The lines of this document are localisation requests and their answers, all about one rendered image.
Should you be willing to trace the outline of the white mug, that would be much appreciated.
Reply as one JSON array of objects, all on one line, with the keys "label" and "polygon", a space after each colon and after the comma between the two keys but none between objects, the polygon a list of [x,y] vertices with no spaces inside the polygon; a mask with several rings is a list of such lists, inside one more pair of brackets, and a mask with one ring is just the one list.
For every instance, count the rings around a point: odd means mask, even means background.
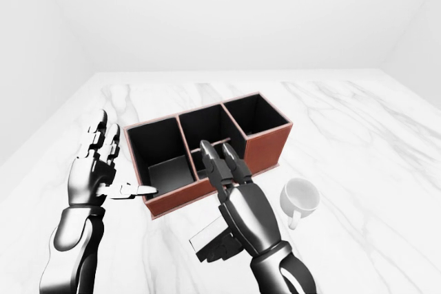
[{"label": "white mug", "polygon": [[318,208],[320,201],[320,192],[311,182],[302,178],[289,180],[280,194],[280,207],[288,217],[288,227],[294,230],[301,218]]}]

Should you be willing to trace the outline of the black book with white pages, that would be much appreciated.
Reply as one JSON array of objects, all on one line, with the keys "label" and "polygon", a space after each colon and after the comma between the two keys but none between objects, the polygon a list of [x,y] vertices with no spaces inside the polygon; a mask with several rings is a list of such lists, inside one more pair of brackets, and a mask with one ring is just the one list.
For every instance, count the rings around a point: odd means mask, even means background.
[{"label": "black book with white pages", "polygon": [[222,216],[215,219],[190,240],[200,262],[228,260],[243,251],[242,244],[233,236]]}]

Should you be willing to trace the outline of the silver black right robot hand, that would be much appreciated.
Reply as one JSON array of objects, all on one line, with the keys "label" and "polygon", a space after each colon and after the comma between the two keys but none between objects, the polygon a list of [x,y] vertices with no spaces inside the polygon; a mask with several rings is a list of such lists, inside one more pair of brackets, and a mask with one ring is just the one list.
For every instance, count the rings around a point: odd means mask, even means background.
[{"label": "silver black right robot hand", "polygon": [[220,213],[246,252],[257,258],[278,249],[290,251],[266,195],[234,148],[223,143],[223,157],[207,140],[200,148],[209,181],[218,192]]}]

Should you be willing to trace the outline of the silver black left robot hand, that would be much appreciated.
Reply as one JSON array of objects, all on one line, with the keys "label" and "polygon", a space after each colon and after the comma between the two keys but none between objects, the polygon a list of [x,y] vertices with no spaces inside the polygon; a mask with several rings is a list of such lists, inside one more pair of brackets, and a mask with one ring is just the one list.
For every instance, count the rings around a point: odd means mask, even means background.
[{"label": "silver black left robot hand", "polygon": [[133,199],[158,193],[151,186],[114,182],[114,160],[119,155],[120,127],[107,127],[107,113],[100,109],[82,137],[80,150],[68,178],[71,207],[101,206],[106,198]]}]

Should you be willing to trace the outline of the red-brown desk caddy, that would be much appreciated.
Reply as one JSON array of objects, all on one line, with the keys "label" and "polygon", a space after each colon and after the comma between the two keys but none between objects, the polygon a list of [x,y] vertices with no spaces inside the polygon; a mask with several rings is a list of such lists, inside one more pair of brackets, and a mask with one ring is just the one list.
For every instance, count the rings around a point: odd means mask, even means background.
[{"label": "red-brown desk caddy", "polygon": [[136,178],[157,193],[144,203],[161,217],[215,192],[205,173],[201,140],[218,153],[229,143],[252,174],[278,165],[292,122],[254,93],[125,127]]}]

